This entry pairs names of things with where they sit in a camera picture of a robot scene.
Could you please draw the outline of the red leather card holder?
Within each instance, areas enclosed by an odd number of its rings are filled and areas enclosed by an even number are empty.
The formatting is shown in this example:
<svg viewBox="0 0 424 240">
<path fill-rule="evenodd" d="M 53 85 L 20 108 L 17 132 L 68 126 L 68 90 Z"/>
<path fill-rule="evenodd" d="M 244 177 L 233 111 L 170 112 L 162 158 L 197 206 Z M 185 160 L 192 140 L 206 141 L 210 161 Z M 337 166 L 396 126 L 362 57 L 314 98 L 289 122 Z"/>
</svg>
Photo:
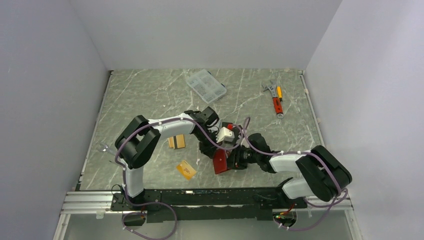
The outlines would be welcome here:
<svg viewBox="0 0 424 240">
<path fill-rule="evenodd" d="M 229 170 L 227 164 L 228 151 L 223 149 L 218 149 L 212 159 L 214 173 L 219 175 Z"/>
</svg>

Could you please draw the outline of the gold credit card stack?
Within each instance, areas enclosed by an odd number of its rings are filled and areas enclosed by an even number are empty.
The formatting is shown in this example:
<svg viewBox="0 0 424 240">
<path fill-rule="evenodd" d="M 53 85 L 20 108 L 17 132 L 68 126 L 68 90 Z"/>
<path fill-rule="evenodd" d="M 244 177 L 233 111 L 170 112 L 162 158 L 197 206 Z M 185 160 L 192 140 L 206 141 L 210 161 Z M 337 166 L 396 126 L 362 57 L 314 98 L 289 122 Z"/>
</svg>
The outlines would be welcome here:
<svg viewBox="0 0 424 240">
<path fill-rule="evenodd" d="M 168 139 L 168 145 L 172 149 L 182 149 L 186 147 L 185 143 L 185 137 L 183 134 L 179 134 L 173 137 L 169 137 Z"/>
</svg>

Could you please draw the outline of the single gold credit card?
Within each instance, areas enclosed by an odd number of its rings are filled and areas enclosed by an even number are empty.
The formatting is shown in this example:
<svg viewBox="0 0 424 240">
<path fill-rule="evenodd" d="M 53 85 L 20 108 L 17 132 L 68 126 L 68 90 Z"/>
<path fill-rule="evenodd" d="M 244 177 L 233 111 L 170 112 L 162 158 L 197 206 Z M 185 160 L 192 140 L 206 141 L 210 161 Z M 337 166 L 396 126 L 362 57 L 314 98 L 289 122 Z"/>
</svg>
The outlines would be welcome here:
<svg viewBox="0 0 424 240">
<path fill-rule="evenodd" d="M 186 179 L 191 180 L 197 173 L 197 171 L 186 161 L 181 161 L 176 166 L 177 171 Z"/>
</svg>

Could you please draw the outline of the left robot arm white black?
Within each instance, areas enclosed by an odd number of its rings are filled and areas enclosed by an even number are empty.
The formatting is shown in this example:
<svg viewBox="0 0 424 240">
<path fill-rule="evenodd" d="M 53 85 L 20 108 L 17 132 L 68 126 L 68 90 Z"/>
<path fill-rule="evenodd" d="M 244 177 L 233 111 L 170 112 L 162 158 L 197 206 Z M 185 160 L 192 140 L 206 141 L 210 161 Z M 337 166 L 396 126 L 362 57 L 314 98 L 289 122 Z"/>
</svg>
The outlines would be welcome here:
<svg viewBox="0 0 424 240">
<path fill-rule="evenodd" d="M 219 123 L 218 114 L 207 107 L 203 111 L 186 110 L 162 119 L 136 116 L 115 141 L 116 162 L 123 169 L 124 204 L 131 210 L 144 203 L 144 166 L 152 157 L 159 141 L 177 135 L 194 135 L 200 152 L 212 159 L 217 151 L 217 133 L 212 130 Z"/>
</svg>

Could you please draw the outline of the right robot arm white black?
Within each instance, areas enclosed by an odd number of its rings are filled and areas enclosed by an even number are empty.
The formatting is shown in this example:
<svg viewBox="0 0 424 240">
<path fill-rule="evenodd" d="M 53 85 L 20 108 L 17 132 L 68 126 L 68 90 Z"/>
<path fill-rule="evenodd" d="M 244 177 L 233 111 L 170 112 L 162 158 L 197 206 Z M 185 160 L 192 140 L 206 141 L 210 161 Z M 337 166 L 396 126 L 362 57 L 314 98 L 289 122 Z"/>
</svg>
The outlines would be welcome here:
<svg viewBox="0 0 424 240">
<path fill-rule="evenodd" d="M 297 172 L 300 177 L 288 178 L 276 188 L 276 203 L 289 207 L 295 199 L 316 196 L 329 202 L 352 181 L 351 173 L 323 145 L 306 151 L 271 150 L 260 133 L 242 140 L 241 145 L 226 157 L 227 169 L 242 170 L 257 164 L 267 173 Z"/>
</svg>

